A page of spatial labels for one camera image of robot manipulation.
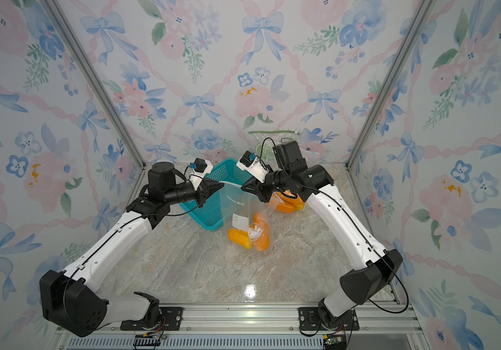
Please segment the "clear zip-top bag green print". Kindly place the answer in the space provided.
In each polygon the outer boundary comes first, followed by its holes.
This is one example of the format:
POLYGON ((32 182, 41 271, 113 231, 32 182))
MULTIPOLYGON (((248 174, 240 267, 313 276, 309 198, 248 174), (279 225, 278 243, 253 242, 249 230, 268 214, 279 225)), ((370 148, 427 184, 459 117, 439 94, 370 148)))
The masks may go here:
POLYGON ((287 141, 297 141, 301 136, 300 130, 283 130, 283 131, 251 131, 248 134, 252 141, 251 151, 255 155, 259 155, 266 164, 274 164, 275 153, 274 145, 278 145, 287 141))

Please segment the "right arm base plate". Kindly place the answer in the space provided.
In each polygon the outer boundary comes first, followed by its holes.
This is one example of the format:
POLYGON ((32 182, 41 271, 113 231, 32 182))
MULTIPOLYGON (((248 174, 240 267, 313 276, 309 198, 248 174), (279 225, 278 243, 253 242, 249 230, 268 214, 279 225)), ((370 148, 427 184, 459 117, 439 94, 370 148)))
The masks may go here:
POLYGON ((328 311, 319 307, 300 307, 297 309, 301 331, 334 331, 359 330, 356 311, 351 309, 340 316, 333 316, 328 311))

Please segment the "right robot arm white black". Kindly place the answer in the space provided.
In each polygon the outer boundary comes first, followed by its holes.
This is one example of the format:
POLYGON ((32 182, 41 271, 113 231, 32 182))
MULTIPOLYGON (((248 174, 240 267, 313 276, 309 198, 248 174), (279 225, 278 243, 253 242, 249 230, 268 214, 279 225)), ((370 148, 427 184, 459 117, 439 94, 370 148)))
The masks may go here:
POLYGON ((319 302, 323 326, 339 328, 356 306, 371 299, 398 278, 403 263, 396 249, 386 249, 360 222, 345 202, 329 172, 321 165, 308 165, 296 141, 273 147, 278 169, 274 170, 252 152, 245 152, 237 167, 251 178, 242 190, 267 203, 276 192, 297 195, 322 218, 344 249, 351 270, 340 277, 339 287, 319 302))

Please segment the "orange mango top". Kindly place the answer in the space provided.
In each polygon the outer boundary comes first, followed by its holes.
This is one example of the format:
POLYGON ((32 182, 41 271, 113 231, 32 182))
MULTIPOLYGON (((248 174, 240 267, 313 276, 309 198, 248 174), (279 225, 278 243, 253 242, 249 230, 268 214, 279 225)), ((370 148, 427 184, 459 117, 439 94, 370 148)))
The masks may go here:
POLYGON ((268 206, 276 209, 279 212, 289 214, 295 211, 302 210, 305 206, 305 203, 300 197, 288 198, 280 192, 275 192, 272 195, 268 206))

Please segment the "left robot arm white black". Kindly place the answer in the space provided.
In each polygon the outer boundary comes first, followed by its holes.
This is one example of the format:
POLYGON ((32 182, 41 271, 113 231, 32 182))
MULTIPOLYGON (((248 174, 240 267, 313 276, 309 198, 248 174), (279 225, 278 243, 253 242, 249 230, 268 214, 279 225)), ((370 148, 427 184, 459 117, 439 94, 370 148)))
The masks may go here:
POLYGON ((142 237, 150 233, 172 206, 193 201, 201 208, 224 186, 208 178, 209 160, 198 158, 186 173, 170 162, 152 165, 148 184, 119 220, 95 245, 63 270, 47 271, 39 282, 43 317, 79 337, 115 322, 134 322, 145 330, 159 329, 159 299, 136 292, 129 297, 97 295, 107 275, 142 237))

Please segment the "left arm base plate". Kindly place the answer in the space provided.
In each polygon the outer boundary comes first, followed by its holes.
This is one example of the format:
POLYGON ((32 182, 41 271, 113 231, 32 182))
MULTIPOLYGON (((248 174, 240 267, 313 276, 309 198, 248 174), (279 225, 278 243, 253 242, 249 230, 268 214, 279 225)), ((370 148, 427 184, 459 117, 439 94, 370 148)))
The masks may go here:
POLYGON ((138 321, 123 321, 122 331, 178 331, 183 318, 182 307, 153 307, 138 321))

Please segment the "small yellow mango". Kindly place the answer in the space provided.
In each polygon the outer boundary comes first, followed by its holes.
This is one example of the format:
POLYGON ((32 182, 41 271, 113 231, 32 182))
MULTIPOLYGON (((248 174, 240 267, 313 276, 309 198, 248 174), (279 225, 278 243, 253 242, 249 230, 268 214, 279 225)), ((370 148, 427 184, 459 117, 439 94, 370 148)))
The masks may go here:
POLYGON ((252 247, 252 243, 247 231, 238 230, 234 227, 231 227, 228 230, 228 238, 232 243, 237 244, 245 249, 250 249, 252 247))

